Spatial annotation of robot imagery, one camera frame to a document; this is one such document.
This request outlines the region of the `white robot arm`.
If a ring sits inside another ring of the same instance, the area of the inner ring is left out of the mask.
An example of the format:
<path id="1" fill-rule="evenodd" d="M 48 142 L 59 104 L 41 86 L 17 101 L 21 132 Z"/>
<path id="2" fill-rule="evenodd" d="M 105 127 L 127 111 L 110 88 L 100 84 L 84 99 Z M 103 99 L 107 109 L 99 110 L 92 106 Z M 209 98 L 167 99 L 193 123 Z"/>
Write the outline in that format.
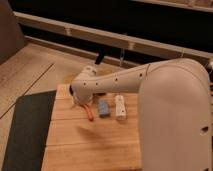
<path id="1" fill-rule="evenodd" d="M 143 171 L 213 171 L 210 78 L 179 58 L 98 76 L 85 67 L 71 82 L 77 104 L 96 93 L 136 93 Z"/>

